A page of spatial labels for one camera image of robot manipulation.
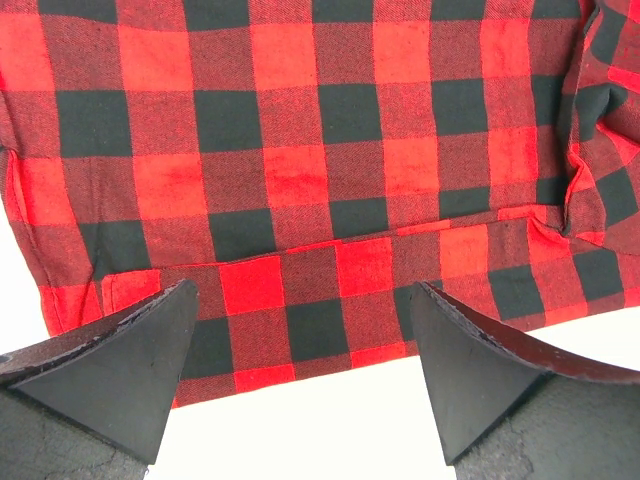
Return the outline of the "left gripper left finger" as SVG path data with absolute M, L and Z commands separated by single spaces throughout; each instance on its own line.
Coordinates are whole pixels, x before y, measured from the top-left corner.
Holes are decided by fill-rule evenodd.
M 142 479 L 157 459 L 194 331 L 183 280 L 1 356 L 4 479 Z

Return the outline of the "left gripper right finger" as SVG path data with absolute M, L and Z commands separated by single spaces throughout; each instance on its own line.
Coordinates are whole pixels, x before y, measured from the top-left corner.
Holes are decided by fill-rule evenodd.
M 557 348 L 425 283 L 410 318 L 460 479 L 635 479 L 639 374 Z

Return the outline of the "red black plaid shirt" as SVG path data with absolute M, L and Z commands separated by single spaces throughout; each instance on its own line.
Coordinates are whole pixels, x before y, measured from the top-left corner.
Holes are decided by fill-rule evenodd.
M 1 198 L 51 335 L 197 285 L 180 406 L 632 307 L 639 5 L 5 1 Z

